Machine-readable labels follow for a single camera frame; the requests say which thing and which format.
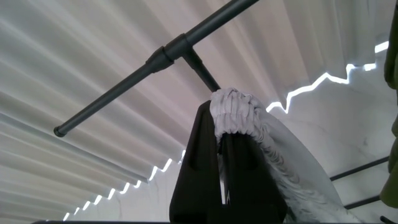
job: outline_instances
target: gathered fabric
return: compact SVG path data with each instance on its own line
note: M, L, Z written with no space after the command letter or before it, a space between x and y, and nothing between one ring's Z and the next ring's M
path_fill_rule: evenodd
M361 223L344 208L331 180L309 150L256 97L234 88L218 90L211 96L210 113L217 143L224 133L239 133L250 135L259 144L290 208L290 222ZM221 156L219 163L223 179Z

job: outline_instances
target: green towel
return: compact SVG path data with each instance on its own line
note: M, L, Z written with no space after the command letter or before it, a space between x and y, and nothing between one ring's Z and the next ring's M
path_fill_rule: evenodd
M386 62L384 64L384 79L389 87L398 89L398 10L397 6L392 19L389 37L389 47L387 49ZM398 208L398 116L392 124L392 133L396 137L388 161L388 171L390 176L384 185L380 199L387 206Z

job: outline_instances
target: scrunched white cloth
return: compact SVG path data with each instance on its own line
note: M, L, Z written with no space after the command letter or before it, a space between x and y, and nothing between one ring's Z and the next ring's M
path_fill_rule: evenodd
M271 176L293 213L288 217L295 217L296 222L361 223L341 204L329 177L308 149L257 98L234 88L218 90L211 95L210 113L217 143L224 133L248 134L259 143Z

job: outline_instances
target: black pole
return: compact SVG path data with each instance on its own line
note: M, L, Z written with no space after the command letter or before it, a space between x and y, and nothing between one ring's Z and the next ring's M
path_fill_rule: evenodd
M365 165L363 165L363 166L360 166L360 167L351 169L351 170L346 171L346 172L344 172L344 173L335 175L335 176L333 176L333 177L330 177L330 180L331 180L331 181L334 181L334 180L337 180L337 179L346 177L346 176L348 176L348 175L355 174L355 173L357 173L357 172L359 172L359 171L362 171L362 170L365 170L365 169L367 169L367 168L377 166L377 165L382 164L383 162L387 162L387 161L388 161L388 156L387 156L387 157L384 157L384 158L381 158L381 159L378 159L378 160L376 160L376 161L370 162L370 163L365 164Z
M156 50L148 59L148 61L134 73L130 74L123 81L119 82L112 89L108 90L94 102L89 104L86 108L81 110L79 113L74 115L68 121L60 126L54 128L54 133L58 137L64 137L70 130L78 126L81 122L95 114L101 108L106 106L108 103L122 95L125 91L139 83L145 77L151 73L155 73L166 69L171 66L174 60L180 58L188 51L192 50L192 46L203 38L211 34L213 31L220 28L222 25L230 21L232 18L246 10L248 7L258 2L258 0L232 0L225 6L214 12L211 16L199 23L197 26L192 28L187 34L182 34L172 40L165 47L161 47ZM207 69L200 69L202 72L199 74L202 80L204 78L211 77ZM206 85L212 84L212 91L218 86L215 86L215 80L211 77L211 80L207 80Z
M359 206L362 206L362 205L367 205L369 203L377 202L378 200L380 200L380 197L377 195L377 196L373 196L373 197L370 197L370 198L367 198L367 199L364 199L364 200L360 200L358 202L354 202L354 203L348 204L348 205L346 205L344 207L346 209L353 209L353 208L356 208L356 207L359 207Z
M220 89L216 80L211 76L199 55L192 49L182 56L192 69L199 75L210 91L215 92Z

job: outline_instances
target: white wall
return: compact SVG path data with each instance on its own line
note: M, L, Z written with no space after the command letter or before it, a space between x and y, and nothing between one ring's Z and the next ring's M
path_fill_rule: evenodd
M279 118L318 159L329 176L388 156L394 140L391 125L398 113L394 91L383 79L384 56L377 69L356 69L350 84L329 81L292 100L289 114L275 108ZM377 195L388 173L387 164L334 182L344 204ZM69 220L168 221L169 203L180 166L172 163L166 173L159 172L149 184L103 198ZM384 215L398 222L398 210L381 202L352 210L366 222L380 222Z

